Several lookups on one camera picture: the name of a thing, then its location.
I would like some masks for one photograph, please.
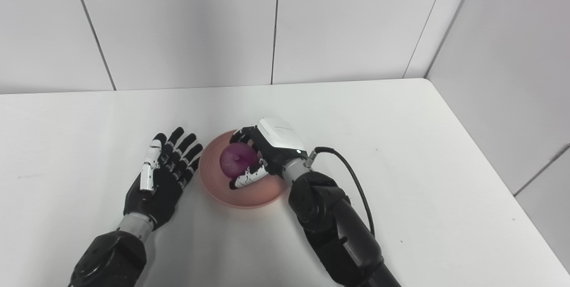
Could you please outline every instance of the white table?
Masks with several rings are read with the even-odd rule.
[[[60,287],[114,230],[145,147],[178,125],[207,144],[263,116],[354,167],[403,287],[570,286],[570,277],[430,82],[422,79],[0,96],[0,285]],[[364,217],[347,171],[321,155]],[[139,286],[334,286],[286,199],[236,210],[187,187]]]

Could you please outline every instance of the white wall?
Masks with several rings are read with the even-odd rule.
[[[464,0],[427,76],[513,193],[570,139],[568,23],[568,0]],[[547,171],[519,198],[570,269],[568,174]]]
[[[80,0],[0,0],[0,93],[111,90]]]
[[[428,21],[435,1],[279,0],[273,82],[403,78],[412,55],[407,77],[423,77],[459,4],[438,0]]]
[[[275,0],[85,0],[118,90],[269,84]]]
[[[0,92],[421,77],[459,0],[84,2],[0,0]]]
[[[517,200],[566,270],[570,270],[569,176],[570,153],[566,151],[517,196]]]

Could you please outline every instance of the robot forearm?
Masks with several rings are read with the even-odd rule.
[[[291,184],[289,205],[330,277],[348,287],[400,287],[348,196],[305,162],[289,161],[283,179]]]
[[[69,287],[133,287],[147,264],[144,242],[152,230],[144,214],[124,216],[115,231],[93,240],[75,265]]]

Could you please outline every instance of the white fingertip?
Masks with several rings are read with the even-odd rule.
[[[159,167],[159,156],[162,152],[162,143],[158,139],[151,141],[148,146],[147,154],[144,157],[144,163],[141,168],[140,189],[152,191],[155,189],[153,180],[154,169]]]
[[[268,172],[265,170],[265,167],[263,166],[254,173],[250,173],[250,169],[248,168],[244,175],[241,175],[236,179],[236,188],[245,187],[250,183],[254,183],[259,179],[262,179],[266,175],[268,175]]]

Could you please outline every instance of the robot finger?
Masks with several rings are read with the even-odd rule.
[[[188,151],[183,159],[179,159],[179,161],[175,163],[175,166],[172,169],[172,174],[175,176],[175,179],[179,179],[184,174],[184,172],[186,172],[186,170],[191,166],[190,161],[196,158],[196,156],[202,152],[202,149],[203,147],[200,143],[194,145],[194,147]]]
[[[164,144],[167,142],[167,136],[162,132],[155,135],[154,139],[157,139],[158,141],[160,141],[160,143],[162,144],[163,147],[164,147]]]
[[[178,161],[180,161],[180,159],[182,158],[184,151],[186,151],[186,149],[188,149],[188,147],[194,141],[196,141],[196,135],[194,133],[191,133],[187,137],[185,137],[180,143],[180,145],[173,151],[168,161],[166,162],[166,165],[172,165],[172,164],[176,165]]]
[[[168,138],[167,143],[163,145],[163,152],[160,155],[159,163],[165,164],[168,161],[168,158],[171,156],[173,151],[175,150],[175,145],[180,139],[181,136],[184,134],[184,129],[182,127],[176,128],[171,136]]]
[[[245,173],[235,179],[230,181],[230,189],[236,190],[242,187],[247,186],[250,183],[254,183],[259,179],[262,179],[264,176],[268,175],[269,172],[265,170],[265,166],[263,165],[263,159],[259,159],[259,163],[253,165],[246,169]]]
[[[186,169],[186,172],[183,174],[183,176],[179,179],[179,184],[181,187],[186,187],[186,185],[188,183],[190,183],[190,181],[192,180],[192,177],[194,176],[194,173],[196,173],[196,171],[198,170],[198,165],[200,164],[200,157],[198,157],[196,160],[194,160],[191,165],[188,166],[188,169]]]
[[[234,134],[230,138],[230,143],[236,143],[236,142],[248,143],[248,141],[251,139],[250,136],[251,130],[254,128],[255,127],[243,127],[239,130],[236,130],[236,132],[234,132]]]

